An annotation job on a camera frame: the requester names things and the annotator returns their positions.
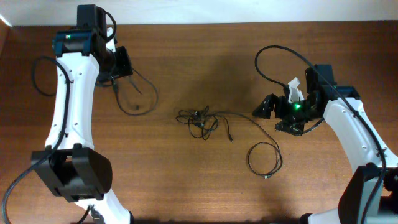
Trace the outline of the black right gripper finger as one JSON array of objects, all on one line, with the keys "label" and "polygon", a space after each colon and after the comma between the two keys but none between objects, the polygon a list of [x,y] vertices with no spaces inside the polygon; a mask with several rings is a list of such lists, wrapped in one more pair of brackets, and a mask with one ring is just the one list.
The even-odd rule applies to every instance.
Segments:
[{"label": "black right gripper finger", "polygon": [[275,129],[293,136],[301,136],[304,134],[304,125],[300,123],[290,124],[281,121],[275,125]]},{"label": "black right gripper finger", "polygon": [[269,119],[277,99],[278,96],[275,94],[267,95],[260,105],[252,112],[252,115],[257,118]]}]

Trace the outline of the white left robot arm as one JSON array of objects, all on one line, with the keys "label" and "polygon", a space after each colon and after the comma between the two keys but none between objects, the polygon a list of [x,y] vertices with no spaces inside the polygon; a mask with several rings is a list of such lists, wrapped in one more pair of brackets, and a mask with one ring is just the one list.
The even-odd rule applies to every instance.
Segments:
[{"label": "white left robot arm", "polygon": [[77,7],[76,26],[53,40],[57,92],[52,126],[31,163],[56,197],[87,209],[95,223],[133,223],[113,192],[109,159],[94,150],[91,117],[95,85],[132,75],[127,50],[117,47],[109,12],[94,4]]}]

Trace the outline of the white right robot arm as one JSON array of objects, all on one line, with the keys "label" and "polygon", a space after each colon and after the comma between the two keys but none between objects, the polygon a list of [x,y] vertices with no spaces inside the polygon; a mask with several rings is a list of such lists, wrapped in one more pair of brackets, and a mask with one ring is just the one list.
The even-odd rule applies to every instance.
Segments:
[{"label": "white right robot arm", "polygon": [[284,95],[270,94],[253,111],[268,119],[274,113],[275,129],[302,136],[309,121],[326,122],[349,160],[353,176],[338,206],[301,216],[301,223],[397,223],[397,156],[374,129],[353,86],[334,81],[331,65],[314,65],[305,71],[307,96],[294,78]]}]

